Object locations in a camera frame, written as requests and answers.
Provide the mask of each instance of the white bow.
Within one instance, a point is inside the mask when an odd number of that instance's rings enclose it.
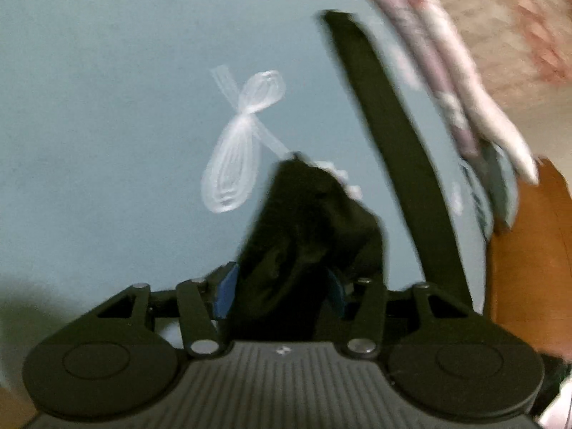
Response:
[[[259,141],[280,159],[290,154],[256,117],[256,113],[284,96],[285,85],[278,71],[254,74],[242,91],[227,66],[214,69],[213,76],[236,116],[222,131],[202,176],[202,199],[210,211],[224,213],[243,204],[254,188],[260,161]]]

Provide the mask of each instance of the black strap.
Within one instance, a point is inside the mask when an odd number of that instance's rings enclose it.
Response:
[[[439,180],[372,44],[350,15],[322,15],[345,77],[391,177],[425,279],[472,307]]]

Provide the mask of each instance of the pink fabric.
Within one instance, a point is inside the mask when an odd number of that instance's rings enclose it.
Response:
[[[479,153],[477,140],[468,124],[449,73],[433,41],[407,0],[373,0],[389,18],[417,61],[431,93],[441,108],[459,154],[473,159]]]
[[[484,89],[471,54],[439,0],[408,0],[433,40],[472,124],[505,150],[528,183],[538,184],[536,161],[521,133]]]

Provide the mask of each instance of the light blue surface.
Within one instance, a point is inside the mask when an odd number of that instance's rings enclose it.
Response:
[[[276,157],[221,215],[201,175],[235,111],[211,69],[239,86],[278,70],[258,118],[291,150],[344,169],[388,234],[389,287],[422,280],[391,183],[317,23],[323,9],[382,21],[365,0],[0,0],[0,383],[29,348],[134,282],[153,289],[232,260]],[[382,47],[395,43],[375,24]],[[426,91],[400,77],[442,178],[475,307],[484,242],[457,153]]]

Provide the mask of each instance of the screw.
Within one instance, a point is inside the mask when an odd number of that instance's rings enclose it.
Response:
[[[191,343],[190,349],[198,355],[212,355],[218,351],[219,346],[214,340],[204,339],[195,340]]]
[[[375,342],[370,339],[352,339],[348,342],[348,349],[356,354],[367,355],[375,350]]]

